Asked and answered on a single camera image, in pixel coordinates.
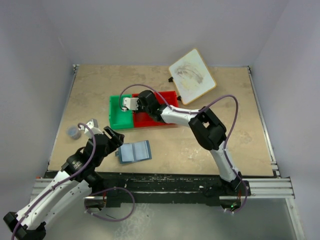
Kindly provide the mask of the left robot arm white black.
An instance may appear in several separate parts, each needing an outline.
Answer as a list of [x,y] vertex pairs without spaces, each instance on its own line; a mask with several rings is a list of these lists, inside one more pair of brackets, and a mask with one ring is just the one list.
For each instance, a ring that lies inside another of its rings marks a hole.
[[87,125],[85,128],[90,136],[86,145],[67,158],[53,180],[28,205],[4,216],[11,239],[42,240],[49,224],[70,204],[101,194],[105,183],[96,168],[123,145],[125,136],[108,126],[103,131],[94,131]]

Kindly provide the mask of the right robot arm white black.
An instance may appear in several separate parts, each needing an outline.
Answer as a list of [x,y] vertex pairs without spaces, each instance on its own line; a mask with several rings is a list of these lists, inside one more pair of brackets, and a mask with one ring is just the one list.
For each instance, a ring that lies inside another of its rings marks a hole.
[[227,149],[227,128],[209,107],[187,110],[161,104],[150,90],[142,91],[137,98],[138,111],[147,113],[154,121],[191,129],[199,145],[211,153],[226,195],[233,196],[240,190],[242,176]]

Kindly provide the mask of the blue card holder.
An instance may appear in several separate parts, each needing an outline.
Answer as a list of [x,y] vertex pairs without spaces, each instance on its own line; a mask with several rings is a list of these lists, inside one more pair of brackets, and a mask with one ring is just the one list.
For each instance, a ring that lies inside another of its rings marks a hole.
[[124,143],[115,152],[120,164],[131,164],[141,161],[151,160],[152,153],[148,140]]

